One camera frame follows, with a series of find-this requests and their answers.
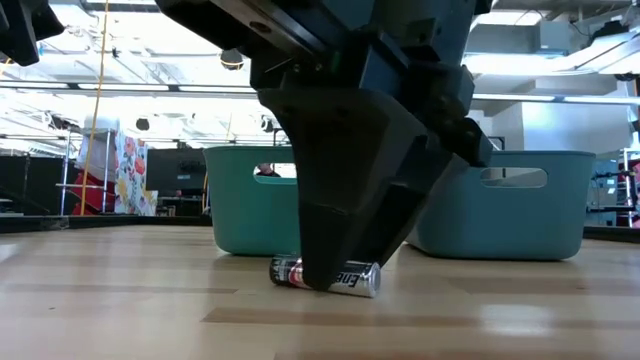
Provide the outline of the silver Energizer AA battery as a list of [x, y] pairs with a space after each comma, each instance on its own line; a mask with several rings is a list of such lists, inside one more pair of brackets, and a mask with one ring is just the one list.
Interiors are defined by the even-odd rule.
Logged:
[[[303, 279], [302, 259], [278, 255], [271, 259], [269, 278], [277, 286], [302, 289], [311, 287]], [[348, 261], [327, 289], [329, 293], [375, 298], [381, 284], [381, 268], [377, 263]]]

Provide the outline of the dark teal plastic bin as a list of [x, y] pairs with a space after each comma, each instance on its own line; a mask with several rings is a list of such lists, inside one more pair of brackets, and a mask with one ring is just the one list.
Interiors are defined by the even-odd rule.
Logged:
[[595, 156], [582, 151], [496, 151], [440, 186], [408, 244], [432, 257], [557, 261], [583, 238]]

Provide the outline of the silver metal rack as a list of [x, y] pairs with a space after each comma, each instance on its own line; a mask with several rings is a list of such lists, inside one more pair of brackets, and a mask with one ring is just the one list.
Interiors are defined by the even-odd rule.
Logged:
[[115, 135], [114, 130], [102, 129], [94, 135], [94, 142], [90, 156], [89, 150], [90, 134], [80, 134], [80, 142], [73, 143], [73, 133], [67, 136], [67, 147], [62, 159], [63, 170], [62, 180], [56, 184], [61, 190], [60, 195], [60, 215], [72, 215], [72, 205], [67, 195], [67, 190], [72, 187], [78, 173], [84, 173], [82, 184], [81, 210], [85, 209], [85, 189], [87, 186], [87, 176], [89, 174], [103, 180], [104, 183], [113, 181], [115, 183]]

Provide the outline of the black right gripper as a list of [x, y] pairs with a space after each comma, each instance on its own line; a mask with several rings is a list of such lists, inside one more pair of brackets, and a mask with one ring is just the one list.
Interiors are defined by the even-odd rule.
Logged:
[[461, 61], [473, 21], [493, 0], [154, 1], [250, 59], [250, 85], [292, 145], [303, 279], [314, 290], [326, 291], [350, 260], [426, 128], [469, 165], [489, 162], [492, 145], [468, 116], [474, 83]]

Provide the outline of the grey monitor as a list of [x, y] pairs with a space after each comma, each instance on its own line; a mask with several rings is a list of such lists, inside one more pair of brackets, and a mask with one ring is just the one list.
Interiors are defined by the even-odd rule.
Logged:
[[618, 162], [612, 159], [598, 159], [595, 175], [598, 187], [597, 199], [601, 204], [615, 205], [618, 201]]

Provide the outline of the black partition panel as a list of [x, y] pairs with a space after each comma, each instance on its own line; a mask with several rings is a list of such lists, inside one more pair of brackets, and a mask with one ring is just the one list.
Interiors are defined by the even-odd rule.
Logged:
[[24, 215], [57, 215], [62, 170], [60, 158], [0, 156], [0, 199]]

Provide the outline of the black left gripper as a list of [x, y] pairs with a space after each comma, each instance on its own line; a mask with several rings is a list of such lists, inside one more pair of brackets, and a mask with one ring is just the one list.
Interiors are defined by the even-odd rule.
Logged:
[[36, 41], [63, 31], [49, 0], [0, 0], [0, 52], [20, 66], [39, 60]]

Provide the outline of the red object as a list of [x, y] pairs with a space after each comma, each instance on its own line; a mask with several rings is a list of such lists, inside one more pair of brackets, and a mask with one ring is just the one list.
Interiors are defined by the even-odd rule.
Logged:
[[72, 205], [72, 215], [100, 215], [110, 213], [115, 207], [115, 183], [108, 181], [104, 183], [93, 175], [87, 176], [87, 186], [85, 189], [85, 209], [81, 210], [82, 184], [84, 173], [77, 174], [72, 187], [67, 190], [70, 204]]

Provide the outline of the black aluminium table frame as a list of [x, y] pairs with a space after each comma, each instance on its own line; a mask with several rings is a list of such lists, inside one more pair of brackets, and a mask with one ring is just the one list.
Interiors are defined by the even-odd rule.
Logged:
[[[146, 217], [135, 215], [98, 216], [12, 216], [0, 214], [0, 234], [88, 229], [116, 226], [211, 226], [207, 217]], [[625, 227], [585, 226], [585, 239], [640, 245], [640, 229]]]

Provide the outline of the black computer monitor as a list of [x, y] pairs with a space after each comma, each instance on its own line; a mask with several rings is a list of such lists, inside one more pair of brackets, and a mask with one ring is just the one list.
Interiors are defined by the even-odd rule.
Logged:
[[151, 149], [148, 151], [146, 189], [183, 196], [201, 195], [206, 175], [202, 149]]

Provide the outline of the green plastic bin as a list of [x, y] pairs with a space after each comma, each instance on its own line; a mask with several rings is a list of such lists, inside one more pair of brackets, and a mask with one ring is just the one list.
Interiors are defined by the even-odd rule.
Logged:
[[216, 245], [241, 256], [298, 255], [297, 181], [255, 173], [260, 164], [291, 164], [292, 149], [218, 146], [204, 158]]

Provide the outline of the white metal rack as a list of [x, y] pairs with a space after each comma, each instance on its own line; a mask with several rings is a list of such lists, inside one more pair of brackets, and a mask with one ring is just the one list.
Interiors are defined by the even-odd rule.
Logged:
[[624, 172], [624, 194], [625, 204], [629, 207], [627, 211], [627, 225], [633, 228], [635, 222], [640, 219], [640, 190], [638, 176], [640, 175], [640, 150], [623, 148], [621, 150], [622, 170]]

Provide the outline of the floral patterned cloth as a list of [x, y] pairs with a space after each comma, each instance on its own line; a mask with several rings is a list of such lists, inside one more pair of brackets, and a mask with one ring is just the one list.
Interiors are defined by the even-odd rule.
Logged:
[[118, 132], [115, 137], [116, 213], [155, 216], [157, 191], [146, 189], [148, 146], [140, 139]]

